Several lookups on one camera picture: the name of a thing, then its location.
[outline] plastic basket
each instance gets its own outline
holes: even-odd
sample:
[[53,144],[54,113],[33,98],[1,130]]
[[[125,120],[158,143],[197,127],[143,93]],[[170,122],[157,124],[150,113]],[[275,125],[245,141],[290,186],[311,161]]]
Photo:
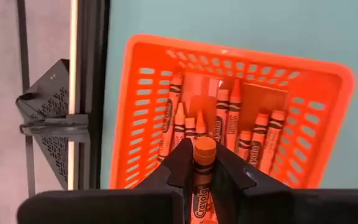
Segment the plastic basket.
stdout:
[[[169,80],[179,70],[224,79],[225,85],[241,78],[246,84],[244,100],[251,108],[241,114],[243,127],[252,125],[258,108],[285,109],[287,119],[271,175],[291,187],[318,187],[354,91],[348,68],[138,34],[126,47],[110,188],[133,188],[156,168]],[[208,121],[213,121],[215,110],[208,107],[214,107],[214,99],[199,102]]]

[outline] orange crayon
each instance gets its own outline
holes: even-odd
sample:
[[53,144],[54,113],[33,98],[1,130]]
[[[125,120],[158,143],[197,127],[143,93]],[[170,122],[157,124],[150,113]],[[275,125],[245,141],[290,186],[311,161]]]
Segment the orange crayon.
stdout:
[[182,81],[183,76],[181,74],[174,75],[169,86],[168,101],[165,107],[165,116],[162,127],[162,138],[158,149],[158,163],[161,163],[170,152],[173,132],[173,117],[177,110]]
[[248,163],[254,167],[258,167],[260,149],[262,149],[264,144],[268,121],[269,116],[267,114],[260,113],[256,117],[248,161]]
[[183,108],[183,103],[179,103],[177,113],[175,115],[175,124],[173,125],[172,150],[176,148],[179,145],[180,141],[184,138],[185,138],[185,110]]
[[203,112],[199,111],[197,113],[196,120],[196,138],[206,136],[206,126],[203,118]]
[[191,223],[201,224],[206,220],[209,185],[216,158],[216,142],[203,136],[194,141],[193,198],[191,202]]
[[237,79],[234,82],[233,91],[231,92],[230,96],[226,128],[226,147],[232,152],[236,150],[237,126],[239,122],[240,106],[240,80]]
[[216,97],[216,117],[214,139],[224,144],[224,131],[226,130],[227,109],[229,109],[229,90],[218,90]]
[[260,171],[265,174],[269,174],[270,168],[272,166],[273,157],[275,154],[275,149],[278,143],[278,137],[283,128],[285,113],[284,111],[275,110],[272,113],[270,118],[266,141],[264,146],[264,151],[262,154],[262,159],[260,160]]
[[195,128],[195,119],[194,118],[185,118],[185,137],[190,138],[191,140],[194,139],[196,135],[196,128]]
[[241,131],[239,136],[239,157],[247,161],[249,156],[249,151],[251,149],[251,132],[250,131]]

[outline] crayon label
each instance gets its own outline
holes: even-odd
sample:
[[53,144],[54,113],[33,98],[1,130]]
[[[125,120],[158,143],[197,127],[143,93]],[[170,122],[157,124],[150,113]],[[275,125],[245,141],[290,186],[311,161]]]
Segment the crayon label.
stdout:
[[196,218],[204,218],[208,206],[209,187],[198,185],[193,198],[193,213]]
[[257,167],[258,165],[258,159],[259,159],[259,151],[262,147],[262,144],[258,141],[252,141],[251,142],[251,150],[249,154],[249,164]]
[[215,117],[214,139],[219,142],[223,135],[223,119],[220,116]]
[[162,132],[167,133],[172,120],[172,100],[168,99],[167,105],[164,111],[164,123],[162,126]]

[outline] teal wall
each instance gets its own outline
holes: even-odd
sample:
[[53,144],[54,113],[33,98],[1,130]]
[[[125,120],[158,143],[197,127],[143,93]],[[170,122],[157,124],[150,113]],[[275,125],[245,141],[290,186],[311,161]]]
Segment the teal wall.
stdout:
[[322,187],[358,187],[358,1],[112,0],[101,186],[108,187],[122,58],[128,38],[158,34],[343,63],[357,90]]

